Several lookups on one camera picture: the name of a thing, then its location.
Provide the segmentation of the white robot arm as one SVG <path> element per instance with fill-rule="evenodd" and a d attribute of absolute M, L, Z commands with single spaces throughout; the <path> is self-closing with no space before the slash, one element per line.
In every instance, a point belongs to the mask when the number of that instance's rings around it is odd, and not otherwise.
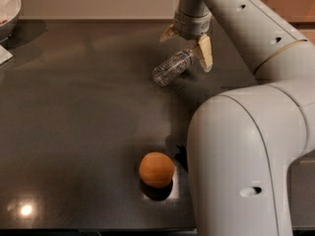
<path fill-rule="evenodd" d="M 179 0 L 163 34 L 197 41 L 216 20 L 257 86 L 220 93 L 194 113 L 187 160 L 199 236 L 292 236 L 287 172 L 315 148 L 314 45 L 260 0 Z"/>

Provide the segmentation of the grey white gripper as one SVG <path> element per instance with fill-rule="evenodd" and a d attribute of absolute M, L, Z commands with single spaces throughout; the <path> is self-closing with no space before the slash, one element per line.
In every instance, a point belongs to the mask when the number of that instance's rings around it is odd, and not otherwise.
<path fill-rule="evenodd" d="M 205 33 L 208 32 L 211 21 L 211 13 L 206 12 L 202 16 L 188 16 L 179 9 L 175 11 L 173 25 L 170 25 L 159 37 L 160 42 L 166 42 L 176 35 L 186 40 L 196 40 L 195 52 L 199 62 L 206 73 L 213 68 L 213 55 L 211 39 Z"/>

